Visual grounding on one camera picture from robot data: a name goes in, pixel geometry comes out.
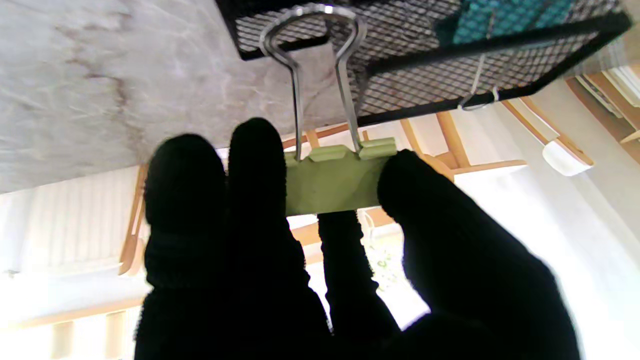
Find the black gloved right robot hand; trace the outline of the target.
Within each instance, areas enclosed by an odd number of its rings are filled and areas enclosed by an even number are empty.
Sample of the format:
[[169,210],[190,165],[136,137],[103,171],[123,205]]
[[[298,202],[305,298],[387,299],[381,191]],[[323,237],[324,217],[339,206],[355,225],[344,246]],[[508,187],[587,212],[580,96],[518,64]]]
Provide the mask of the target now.
[[326,312],[285,215],[286,171],[263,118],[235,128],[228,170],[198,134],[157,148],[135,359],[580,359],[547,265],[410,150],[386,162],[377,193],[430,311],[400,329],[377,294],[357,214],[345,210],[318,215]]

